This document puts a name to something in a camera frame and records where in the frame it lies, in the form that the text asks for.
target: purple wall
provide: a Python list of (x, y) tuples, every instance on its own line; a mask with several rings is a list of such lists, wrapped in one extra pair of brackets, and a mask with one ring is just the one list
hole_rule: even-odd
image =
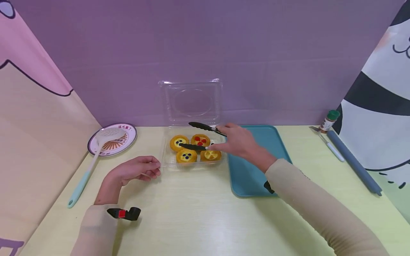
[(223, 121), (315, 124), (403, 0), (15, 0), (101, 125), (166, 125), (159, 80), (220, 78)]

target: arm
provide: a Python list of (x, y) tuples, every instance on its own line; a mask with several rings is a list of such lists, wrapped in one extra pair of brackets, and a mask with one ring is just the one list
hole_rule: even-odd
[(359, 218), (298, 168), (258, 146), (249, 131), (234, 124), (218, 126), (218, 130), (228, 136), (228, 142), (211, 145), (209, 150), (225, 151), (257, 166), (271, 188), (328, 242), (336, 255), (388, 255)]
[(139, 156), (120, 164), (104, 178), (94, 205), (85, 212), (71, 256), (111, 256), (118, 220), (108, 212), (119, 208), (121, 188), (131, 179), (150, 181), (161, 172), (161, 163), (153, 156)]

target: left hand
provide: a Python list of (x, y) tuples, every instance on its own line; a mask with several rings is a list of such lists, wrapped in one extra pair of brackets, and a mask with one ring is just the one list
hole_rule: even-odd
[(123, 186), (132, 179), (150, 181), (161, 175), (161, 163), (153, 156), (139, 156), (128, 160), (114, 169), (108, 175), (121, 179)]

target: white slotted spatula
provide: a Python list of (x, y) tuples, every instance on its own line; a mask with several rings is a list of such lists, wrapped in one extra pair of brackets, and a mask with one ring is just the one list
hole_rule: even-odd
[(77, 200), (80, 198), (82, 191), (85, 188), (85, 185), (87, 185), (88, 179), (91, 176), (91, 171), (94, 167), (94, 164), (97, 161), (98, 156), (100, 155), (101, 150), (103, 149), (103, 146), (105, 143), (107, 143), (110, 140), (116, 140), (121, 138), (122, 136), (125, 135), (125, 131), (120, 129), (120, 128), (107, 128), (107, 129), (102, 129), (96, 134), (96, 140), (98, 143), (98, 149), (96, 154), (94, 155), (93, 161), (90, 164), (90, 167), (88, 170), (84, 173), (83, 177), (81, 178), (80, 182), (78, 183), (77, 187), (75, 188), (73, 194), (71, 195), (70, 199), (68, 200), (68, 208), (71, 208), (75, 205)]

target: beige sleeve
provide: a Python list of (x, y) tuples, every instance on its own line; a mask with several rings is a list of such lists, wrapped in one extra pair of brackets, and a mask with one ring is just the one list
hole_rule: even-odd
[(112, 256), (118, 220), (107, 210), (117, 204), (92, 205), (85, 212), (71, 256)]
[(266, 177), (279, 197), (328, 242), (337, 256), (389, 255), (356, 215), (286, 160), (278, 159)]

